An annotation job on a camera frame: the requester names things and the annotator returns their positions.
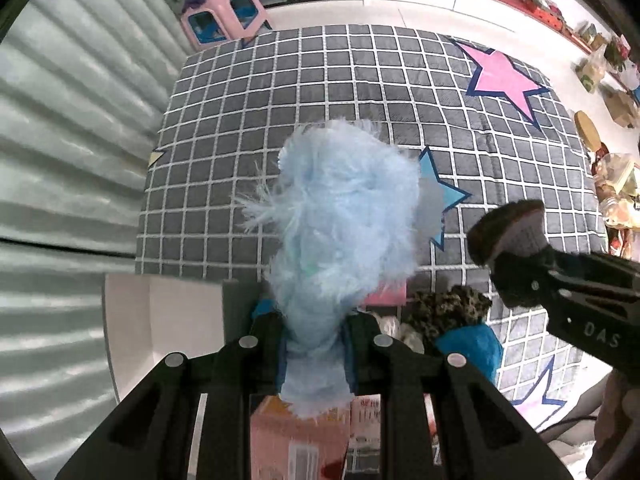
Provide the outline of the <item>blue knit hat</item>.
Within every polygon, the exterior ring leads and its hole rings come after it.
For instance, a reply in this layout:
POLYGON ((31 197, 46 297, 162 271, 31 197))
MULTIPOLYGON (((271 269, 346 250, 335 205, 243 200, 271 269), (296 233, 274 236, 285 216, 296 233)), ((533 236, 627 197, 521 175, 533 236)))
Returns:
POLYGON ((462 354, 490 382, 496 382, 503 348, 488 325, 480 323, 448 330, 435 340, 435 346, 443 354, 462 354))

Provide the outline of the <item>grey checkered star rug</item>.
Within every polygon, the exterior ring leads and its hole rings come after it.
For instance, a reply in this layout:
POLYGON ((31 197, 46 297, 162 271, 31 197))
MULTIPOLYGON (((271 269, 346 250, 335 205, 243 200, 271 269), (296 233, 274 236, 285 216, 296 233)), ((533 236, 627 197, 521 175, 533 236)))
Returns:
POLYGON ((355 397, 342 323, 369 296, 499 298, 474 226, 521 255, 597 252, 604 229, 574 122, 533 66, 390 26, 319 26, 186 61, 140 217, 145 274, 265 281, 284 319, 282 401, 301 418, 355 397))

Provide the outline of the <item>round wooden lid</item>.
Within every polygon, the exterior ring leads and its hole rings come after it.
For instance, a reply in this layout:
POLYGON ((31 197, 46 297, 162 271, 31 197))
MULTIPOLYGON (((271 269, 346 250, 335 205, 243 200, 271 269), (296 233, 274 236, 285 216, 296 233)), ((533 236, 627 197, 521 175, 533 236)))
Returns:
POLYGON ((593 153, 599 151, 602 146, 602 141, 591 118, 582 110, 578 110, 578 112, 574 114, 574 123, 576 131, 582 139, 582 142, 584 142, 585 147, 593 153))

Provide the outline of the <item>light blue fluffy cloth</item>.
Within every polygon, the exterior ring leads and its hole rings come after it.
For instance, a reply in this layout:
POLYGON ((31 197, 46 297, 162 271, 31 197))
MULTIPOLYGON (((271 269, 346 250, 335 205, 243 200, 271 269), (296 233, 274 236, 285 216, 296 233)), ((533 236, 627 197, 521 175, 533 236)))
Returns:
POLYGON ((413 222, 419 165, 383 142, 367 119, 333 119, 294 131, 277 179, 235 203, 246 232, 271 226, 279 240, 266 279, 285 326, 279 396, 299 418, 342 408, 345 318, 416 270, 413 222))

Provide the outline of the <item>pale green curtain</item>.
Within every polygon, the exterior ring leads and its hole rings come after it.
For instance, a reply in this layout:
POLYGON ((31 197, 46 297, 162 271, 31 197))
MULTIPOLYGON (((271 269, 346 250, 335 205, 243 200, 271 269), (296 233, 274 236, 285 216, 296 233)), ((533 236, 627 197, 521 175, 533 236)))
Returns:
POLYGON ((1 429, 53 478, 114 408, 102 287, 191 47, 172 0, 29 0, 1 43, 1 429))

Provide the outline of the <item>pink cardboard snack box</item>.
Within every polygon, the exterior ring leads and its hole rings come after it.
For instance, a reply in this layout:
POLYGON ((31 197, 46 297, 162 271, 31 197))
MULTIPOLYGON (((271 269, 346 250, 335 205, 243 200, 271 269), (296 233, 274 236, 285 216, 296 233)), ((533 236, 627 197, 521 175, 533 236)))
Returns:
POLYGON ((378 479, 381 428, 378 394, 356 396, 344 408, 306 419, 277 396, 266 396, 250 415, 250 476, 378 479))

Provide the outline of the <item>leopard print fuzzy hat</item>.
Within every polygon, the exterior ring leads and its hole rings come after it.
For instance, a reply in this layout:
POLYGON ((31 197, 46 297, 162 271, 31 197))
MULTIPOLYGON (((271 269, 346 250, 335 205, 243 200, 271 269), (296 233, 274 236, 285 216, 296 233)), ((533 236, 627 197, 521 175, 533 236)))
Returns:
POLYGON ((482 324, 491 299, 465 285, 454 285, 446 292, 417 289, 408 301, 407 323, 424 340, 435 341, 450 330, 482 324))

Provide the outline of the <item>pink plastic stool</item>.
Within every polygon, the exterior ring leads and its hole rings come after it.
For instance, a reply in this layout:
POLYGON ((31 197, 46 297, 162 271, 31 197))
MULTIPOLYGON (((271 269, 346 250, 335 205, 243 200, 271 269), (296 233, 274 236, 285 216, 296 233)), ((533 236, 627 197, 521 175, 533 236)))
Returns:
POLYGON ((272 29, 260 0, 184 0, 181 24, 196 50, 232 40, 245 46, 272 29))

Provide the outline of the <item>white fabric storage box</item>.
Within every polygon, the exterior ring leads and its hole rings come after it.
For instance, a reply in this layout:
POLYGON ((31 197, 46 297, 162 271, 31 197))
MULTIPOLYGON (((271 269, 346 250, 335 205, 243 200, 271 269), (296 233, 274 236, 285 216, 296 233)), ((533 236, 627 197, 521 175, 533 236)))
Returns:
POLYGON ((122 400, 171 352, 205 356, 248 333, 262 283, 107 274, 103 317, 108 362, 122 400))

